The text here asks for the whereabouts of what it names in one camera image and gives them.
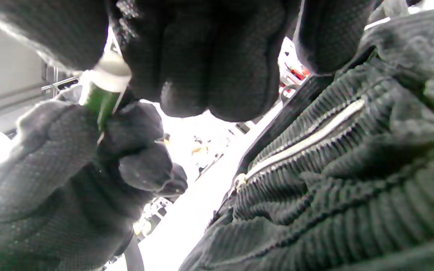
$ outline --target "black glove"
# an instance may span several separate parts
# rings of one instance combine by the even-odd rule
[[[91,69],[113,26],[137,98],[173,117],[206,108],[228,121],[278,98],[289,27],[299,60],[329,74],[355,54],[375,0],[0,0],[0,25],[68,69]]]
[[[122,251],[147,202],[187,188],[155,143],[162,136],[150,104],[129,103],[110,118],[99,148],[86,108],[36,106],[0,165],[0,270],[90,270]]]

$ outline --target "zipper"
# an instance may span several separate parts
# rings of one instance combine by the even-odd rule
[[[344,110],[336,114],[327,124],[325,124],[319,130],[313,132],[305,139],[297,142],[293,146],[281,151],[279,153],[270,156],[263,161],[257,163],[252,167],[247,174],[239,174],[235,179],[235,185],[233,189],[229,192],[229,197],[238,193],[245,185],[255,181],[253,179],[259,173],[263,171],[272,171],[276,168],[276,165],[285,161],[296,154],[308,149],[316,144],[319,144],[323,139],[330,135],[334,130],[340,127],[343,122],[346,122],[352,115],[359,112],[365,106],[365,101],[363,99],[357,100],[350,105],[348,105]]]

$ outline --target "green bottle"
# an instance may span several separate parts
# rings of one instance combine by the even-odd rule
[[[95,68],[82,75],[83,91],[79,104],[98,115],[98,129],[102,136],[105,123],[117,110],[130,79],[130,67],[121,55],[110,50],[103,53]]]

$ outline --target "zipper pull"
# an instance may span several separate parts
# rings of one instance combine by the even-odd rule
[[[232,188],[232,190],[229,191],[229,199],[237,195],[241,191],[243,186],[246,184],[247,184],[246,174],[240,173],[239,175],[237,175],[234,179],[234,187]]]

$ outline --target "ceiling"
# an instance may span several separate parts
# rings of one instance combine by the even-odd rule
[[[31,49],[0,30],[0,131],[14,130],[17,118],[35,103],[50,98],[45,63]]]

